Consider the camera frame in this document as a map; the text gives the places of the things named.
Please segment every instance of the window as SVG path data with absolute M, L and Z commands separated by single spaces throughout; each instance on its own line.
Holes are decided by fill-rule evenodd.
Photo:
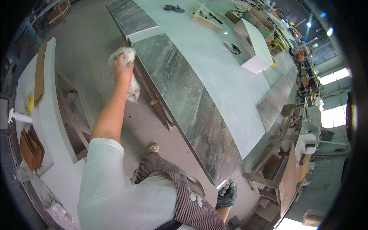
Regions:
M 333 81 L 337 81 L 340 80 L 344 77 L 349 76 L 349 71 L 346 68 L 343 68 L 342 70 L 336 71 L 335 73 L 329 74 L 327 76 L 321 77 L 321 79 L 319 80 L 319 82 L 322 85 L 326 85 L 328 83 L 331 83 Z
M 346 125 L 346 105 L 322 111 L 321 120 L 324 128 Z

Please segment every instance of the hand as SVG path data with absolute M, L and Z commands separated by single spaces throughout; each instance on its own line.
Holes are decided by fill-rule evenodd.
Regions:
M 114 79 L 116 83 L 130 83 L 133 74 L 134 64 L 129 62 L 125 65 L 125 55 L 121 54 L 113 63 L 114 67 Z
M 229 208 L 235 204 L 238 189 L 234 180 L 229 180 L 229 183 L 217 193 L 216 209 Z

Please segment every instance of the foot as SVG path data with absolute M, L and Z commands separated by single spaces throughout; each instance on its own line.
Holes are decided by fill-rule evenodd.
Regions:
M 151 147 L 148 148 L 149 152 L 158 152 L 159 151 L 159 145 L 158 144 L 153 144 L 151 145 Z

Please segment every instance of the gray knit glove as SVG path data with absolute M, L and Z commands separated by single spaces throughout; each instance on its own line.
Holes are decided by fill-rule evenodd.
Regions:
M 237 187 L 234 180 L 229 180 L 217 194 L 216 209 L 232 207 L 237 197 Z

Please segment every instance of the tape roll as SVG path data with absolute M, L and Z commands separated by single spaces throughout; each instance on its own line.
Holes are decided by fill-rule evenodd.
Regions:
M 29 112 L 33 107 L 33 97 L 32 95 L 28 95 L 27 100 L 25 101 L 25 110 Z

